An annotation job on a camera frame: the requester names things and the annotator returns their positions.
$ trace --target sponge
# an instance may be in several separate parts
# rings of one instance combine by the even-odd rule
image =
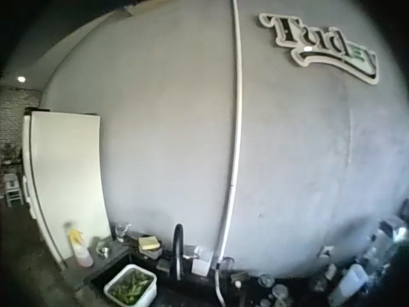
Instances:
[[[154,235],[152,237],[138,238],[138,242],[139,242],[139,246],[144,251],[147,251],[150,249],[156,249],[160,247],[160,243]]]

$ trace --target logo sign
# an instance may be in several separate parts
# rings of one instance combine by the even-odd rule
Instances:
[[[259,20],[266,28],[275,28],[276,44],[291,48],[291,56],[300,66],[329,64],[369,84],[378,83],[378,58],[375,52],[346,40],[340,29],[330,27],[325,33],[319,28],[306,26],[295,16],[262,13]]]

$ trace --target white chair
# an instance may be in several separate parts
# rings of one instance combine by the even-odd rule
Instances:
[[[11,207],[13,200],[19,200],[21,205],[23,205],[24,201],[23,196],[21,194],[19,179],[17,178],[17,175],[5,174],[3,180],[7,206]]]

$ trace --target lid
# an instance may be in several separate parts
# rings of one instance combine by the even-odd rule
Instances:
[[[272,293],[277,299],[286,299],[288,296],[288,289],[286,286],[278,284],[274,286]]]
[[[327,271],[325,272],[324,276],[328,280],[332,280],[332,278],[334,278],[336,272],[337,272],[337,267],[335,266],[335,264],[330,264]]]

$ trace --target white refrigerator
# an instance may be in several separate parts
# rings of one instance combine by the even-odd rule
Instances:
[[[67,231],[85,243],[111,236],[100,172],[100,117],[26,110],[23,190],[30,214],[60,268],[73,256]]]

